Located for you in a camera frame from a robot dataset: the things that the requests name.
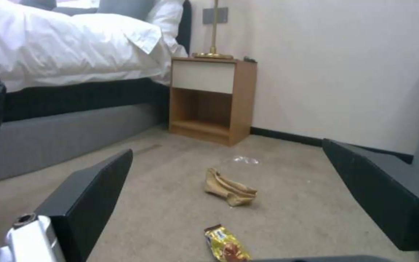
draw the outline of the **nightstand drawer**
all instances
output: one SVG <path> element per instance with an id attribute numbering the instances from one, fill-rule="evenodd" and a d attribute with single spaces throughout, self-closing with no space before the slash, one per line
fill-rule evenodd
<path id="1" fill-rule="evenodd" d="M 174 61 L 172 66 L 173 87 L 232 94 L 234 63 Z"/>

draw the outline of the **lamp base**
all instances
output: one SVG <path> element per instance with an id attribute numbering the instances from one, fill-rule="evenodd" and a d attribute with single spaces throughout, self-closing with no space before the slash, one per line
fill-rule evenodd
<path id="1" fill-rule="evenodd" d="M 234 59 L 231 55 L 222 55 L 220 53 L 193 53 L 194 58 L 215 58 L 215 59 Z"/>

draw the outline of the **brass lamp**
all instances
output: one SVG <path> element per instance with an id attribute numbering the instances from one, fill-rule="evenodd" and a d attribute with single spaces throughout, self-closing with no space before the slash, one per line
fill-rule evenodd
<path id="1" fill-rule="evenodd" d="M 231 55 L 222 55 L 216 50 L 216 28 L 218 26 L 218 3 L 219 0 L 214 0 L 214 18 L 213 18 L 213 36 L 211 38 L 211 48 L 209 53 L 193 53 L 196 58 L 218 58 L 218 59 L 234 59 Z"/>

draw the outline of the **light switch plate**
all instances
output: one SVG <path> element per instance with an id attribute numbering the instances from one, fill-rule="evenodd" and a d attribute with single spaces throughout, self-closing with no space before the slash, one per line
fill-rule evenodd
<path id="1" fill-rule="evenodd" d="M 203 9 L 203 25 L 209 25 L 213 23 L 214 8 Z M 218 24 L 224 24 L 228 22 L 229 8 L 221 7 L 218 8 Z"/>

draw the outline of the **candy wrapper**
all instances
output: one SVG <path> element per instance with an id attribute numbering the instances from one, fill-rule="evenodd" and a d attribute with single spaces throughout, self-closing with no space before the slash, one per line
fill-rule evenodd
<path id="1" fill-rule="evenodd" d="M 205 237 L 214 257 L 220 262 L 246 262 L 250 255 L 236 237 L 222 225 L 205 229 Z"/>

